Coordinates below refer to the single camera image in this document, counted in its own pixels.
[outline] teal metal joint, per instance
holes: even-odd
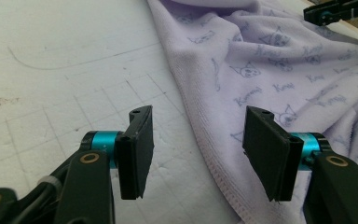
[[[309,160],[313,160],[311,156],[312,151],[320,151],[318,140],[311,133],[290,133],[292,136],[299,137],[304,141],[303,150],[301,153],[300,164],[298,170],[309,171],[310,168],[305,163],[309,163]]]
[[[98,131],[91,143],[91,150],[101,150],[106,152],[109,157],[109,165],[111,169],[115,169],[116,164],[114,160],[115,141],[119,132],[116,131]]]

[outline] black plastic bracket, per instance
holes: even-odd
[[[358,164],[333,151],[321,153],[303,209],[308,224],[358,224]]]
[[[274,114],[247,106],[242,147],[270,201],[290,201],[304,142],[274,122]]]
[[[154,148],[151,105],[130,112],[130,126],[116,138],[115,146],[121,198],[143,197]]]
[[[73,157],[54,224],[115,223],[115,207],[105,152],[90,150]]]

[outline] black gripper pad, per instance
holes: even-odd
[[[153,158],[152,106],[130,112],[130,126],[115,142],[121,198],[134,200],[144,196],[147,175]]]
[[[247,106],[242,147],[270,201],[290,201],[304,142],[264,109]]]

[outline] cloth fold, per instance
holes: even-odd
[[[287,132],[323,133],[358,162],[358,40],[269,0],[148,0],[200,150],[245,223],[305,223],[310,172],[269,202],[241,140],[247,105]]]

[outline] cable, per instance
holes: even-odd
[[[17,217],[14,218],[12,224],[24,224],[33,219],[35,213],[43,208],[46,203],[55,196],[55,188],[51,185],[47,185],[42,193]]]
[[[62,184],[66,178],[66,174],[68,171],[69,165],[66,164],[61,167],[61,169],[57,169],[53,174],[56,178],[58,178]],[[38,184],[31,192],[29,192],[25,197],[23,197],[21,200],[19,200],[20,208],[21,210],[24,210],[26,207],[28,207],[36,198],[43,192],[45,187],[48,185],[48,183],[43,182]]]

